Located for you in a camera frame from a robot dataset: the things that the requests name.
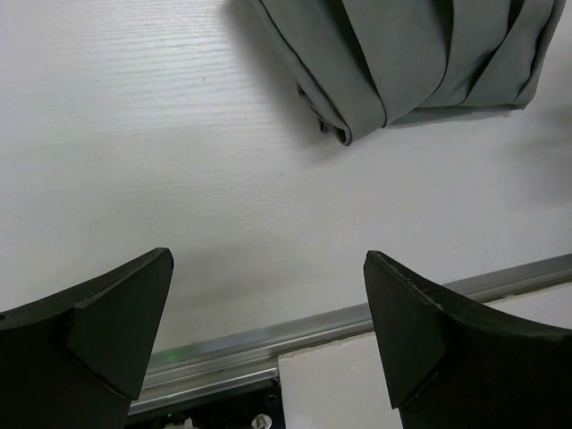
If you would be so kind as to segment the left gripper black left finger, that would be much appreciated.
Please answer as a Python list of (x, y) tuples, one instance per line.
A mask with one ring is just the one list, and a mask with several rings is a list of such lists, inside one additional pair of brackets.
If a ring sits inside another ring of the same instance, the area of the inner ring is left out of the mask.
[(139, 398), (174, 260), (155, 248), (1, 314), (3, 428), (122, 428)]

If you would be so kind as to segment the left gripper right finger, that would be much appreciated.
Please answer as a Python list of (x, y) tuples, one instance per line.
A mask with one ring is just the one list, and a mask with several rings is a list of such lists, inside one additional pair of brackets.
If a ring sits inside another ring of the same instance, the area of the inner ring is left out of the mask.
[(404, 427), (570, 427), (570, 330), (487, 307), (379, 251), (364, 276)]

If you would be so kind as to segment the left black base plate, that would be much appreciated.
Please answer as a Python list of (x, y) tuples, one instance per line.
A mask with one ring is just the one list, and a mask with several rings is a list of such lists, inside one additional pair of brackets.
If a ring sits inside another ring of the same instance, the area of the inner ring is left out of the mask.
[(129, 416), (125, 427), (254, 428), (258, 416), (269, 418), (272, 428), (286, 426), (281, 385), (276, 379)]

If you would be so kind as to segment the aluminium front rail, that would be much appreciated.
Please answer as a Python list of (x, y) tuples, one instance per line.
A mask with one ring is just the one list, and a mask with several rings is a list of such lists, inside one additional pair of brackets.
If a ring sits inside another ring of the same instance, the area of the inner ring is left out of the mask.
[[(488, 303), (571, 281), (563, 255), (447, 283), (447, 288)], [(369, 333), (368, 305), (360, 304), (219, 339), (155, 353), (128, 421), (143, 414), (278, 376), (281, 355)]]

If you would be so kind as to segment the grey pleated skirt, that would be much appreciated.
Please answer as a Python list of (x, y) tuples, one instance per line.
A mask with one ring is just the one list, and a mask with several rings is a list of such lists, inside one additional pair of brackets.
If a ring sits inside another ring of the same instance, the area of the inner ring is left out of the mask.
[(273, 82), (349, 146), (534, 98), (561, 1), (228, 1)]

